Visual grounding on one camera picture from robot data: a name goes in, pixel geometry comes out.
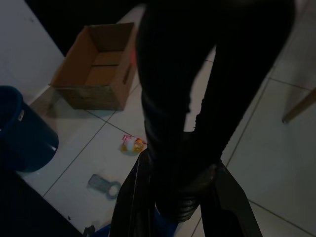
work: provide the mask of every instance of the snack wrapper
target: snack wrapper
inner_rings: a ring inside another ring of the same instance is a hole
[[[130,135],[123,136],[123,144],[121,147],[122,152],[142,152],[146,147],[146,143],[136,137],[132,137]]]

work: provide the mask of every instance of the cardboard box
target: cardboard box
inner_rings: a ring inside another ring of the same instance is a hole
[[[51,85],[74,109],[123,110],[135,37],[134,23],[85,26]]]

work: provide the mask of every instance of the floor tile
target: floor tile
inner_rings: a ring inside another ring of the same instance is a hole
[[[19,174],[40,195],[44,195],[68,165],[75,159],[104,121],[84,110],[74,110],[60,99],[43,119],[59,137],[54,158],[43,168],[32,173]]]
[[[311,235],[257,205],[250,205],[263,237],[311,237]],[[202,221],[199,222],[193,237],[205,237]]]
[[[109,123],[132,136],[146,140],[141,94],[142,87],[138,85],[130,94],[125,109],[116,111],[109,119]]]
[[[310,1],[271,75],[303,88],[316,87],[316,4]]]
[[[268,74],[267,74],[267,78],[270,78],[270,77],[272,76],[274,70],[275,70],[275,67],[272,66],[271,69],[270,69],[270,71],[269,71]]]
[[[135,88],[138,86],[138,84],[139,84],[139,77],[138,77],[138,71],[136,71],[132,86],[129,90],[130,94],[135,90]],[[96,115],[97,117],[103,119],[104,121],[108,121],[109,118],[114,114],[115,111],[114,110],[89,110],[89,112],[92,113],[93,115]]]
[[[248,198],[316,234],[316,108],[281,118],[306,94],[270,80],[228,166]]]
[[[207,61],[214,62],[216,54],[216,48],[213,48],[208,57],[206,58]]]
[[[124,132],[105,124],[44,198],[80,232],[94,225],[99,229],[110,223],[115,200],[87,186],[93,174],[121,184],[138,156],[120,151]]]
[[[221,157],[224,165],[226,165],[229,162],[229,159],[232,157],[233,152],[234,152],[236,146],[238,145],[240,137],[242,136],[242,133],[245,130],[245,128],[248,124],[248,121],[251,118],[251,115],[252,115],[253,111],[255,110],[255,108],[259,102],[259,99],[261,98],[261,95],[265,89],[267,82],[268,82],[268,79],[265,79],[262,82],[257,94],[253,98],[251,104],[249,105],[248,109],[244,113],[243,118],[240,121],[238,127],[236,128],[235,132],[231,136],[231,139],[229,140],[228,144],[226,145],[226,147],[222,153],[222,157]]]
[[[194,235],[193,235],[192,237],[205,237],[202,219],[201,219],[201,221],[198,223],[197,229],[196,229],[196,231],[194,232]]]
[[[136,28],[139,28],[145,9],[146,9],[145,4],[137,5],[136,7],[131,9],[125,16],[123,16],[123,18],[120,19],[118,23],[134,22]]]
[[[202,69],[200,70],[197,78],[194,81],[193,88],[191,91],[191,103],[190,103],[190,113],[187,115],[186,123],[185,123],[185,131],[193,131],[195,127],[196,116],[199,114],[201,110],[201,103],[204,97],[208,78],[212,69],[213,63],[206,61]],[[235,133],[232,135],[229,143],[227,144],[225,150],[222,154],[223,164],[226,165],[229,161],[230,157],[233,154],[233,151],[242,135],[243,130],[245,129],[253,110],[255,109],[257,102],[265,88],[267,83],[267,79],[265,79],[258,90],[256,96],[251,102],[249,108],[245,112],[243,119],[240,121],[239,126],[236,128]]]
[[[212,62],[205,61],[204,65],[202,66],[201,70],[194,80],[190,94],[190,112],[187,114],[186,123],[184,125],[185,131],[194,131],[196,125],[196,116],[201,110],[202,99],[204,98],[212,66]]]
[[[191,237],[200,218],[201,218],[201,209],[199,206],[189,220],[178,225],[178,228],[174,237]]]

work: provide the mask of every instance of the blue bucket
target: blue bucket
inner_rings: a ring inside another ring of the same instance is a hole
[[[57,134],[11,86],[0,86],[0,158],[7,168],[33,172],[58,149]]]

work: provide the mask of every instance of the chair leg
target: chair leg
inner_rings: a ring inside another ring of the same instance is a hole
[[[283,118],[283,123],[289,123],[292,119],[316,102],[316,88],[314,88],[301,102],[290,110]]]

